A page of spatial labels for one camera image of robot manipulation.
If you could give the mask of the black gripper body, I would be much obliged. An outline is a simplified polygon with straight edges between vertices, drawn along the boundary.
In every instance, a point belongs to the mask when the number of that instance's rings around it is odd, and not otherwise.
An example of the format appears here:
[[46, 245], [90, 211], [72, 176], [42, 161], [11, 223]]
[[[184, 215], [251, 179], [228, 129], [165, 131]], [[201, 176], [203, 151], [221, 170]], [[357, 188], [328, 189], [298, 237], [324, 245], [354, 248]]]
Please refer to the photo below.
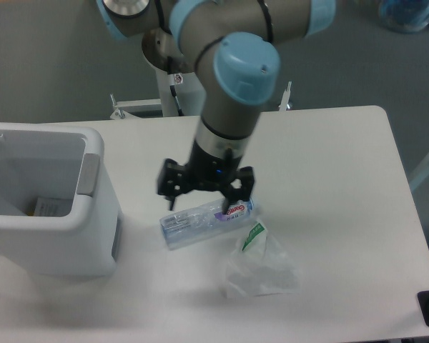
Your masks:
[[220, 191], [222, 184], [233, 175], [235, 170], [238, 170], [241, 158], [242, 156], [233, 158], [230, 152], [228, 159], [212, 156], [194, 141], [189, 161], [185, 164], [188, 183], [187, 193], [193, 190]]

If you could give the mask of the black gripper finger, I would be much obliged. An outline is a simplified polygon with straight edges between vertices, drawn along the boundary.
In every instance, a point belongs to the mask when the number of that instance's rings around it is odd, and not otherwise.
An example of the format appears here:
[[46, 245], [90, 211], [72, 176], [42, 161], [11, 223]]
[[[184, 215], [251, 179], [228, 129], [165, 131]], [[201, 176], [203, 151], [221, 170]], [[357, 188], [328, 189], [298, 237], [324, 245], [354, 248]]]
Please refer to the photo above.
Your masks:
[[228, 209], [238, 201], [249, 201], [254, 185], [255, 174], [251, 166], [235, 170], [220, 188], [220, 192], [225, 198], [222, 203], [222, 213], [226, 214]]
[[176, 198], [188, 191], [185, 166], [173, 159], [165, 159], [157, 177], [157, 194], [169, 202], [169, 210], [174, 210]]

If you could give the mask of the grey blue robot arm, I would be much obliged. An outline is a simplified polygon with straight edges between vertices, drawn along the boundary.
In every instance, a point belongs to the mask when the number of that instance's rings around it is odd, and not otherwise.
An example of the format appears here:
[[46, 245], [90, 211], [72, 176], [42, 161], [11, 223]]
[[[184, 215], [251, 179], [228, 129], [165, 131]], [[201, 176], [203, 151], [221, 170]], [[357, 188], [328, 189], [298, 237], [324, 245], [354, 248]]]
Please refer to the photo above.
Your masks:
[[254, 170], [241, 166], [280, 73], [276, 45], [326, 29], [335, 1], [99, 1], [122, 37], [169, 34], [206, 98], [189, 160], [166, 159], [157, 193], [170, 203], [192, 191], [219, 192], [227, 209], [250, 198]]

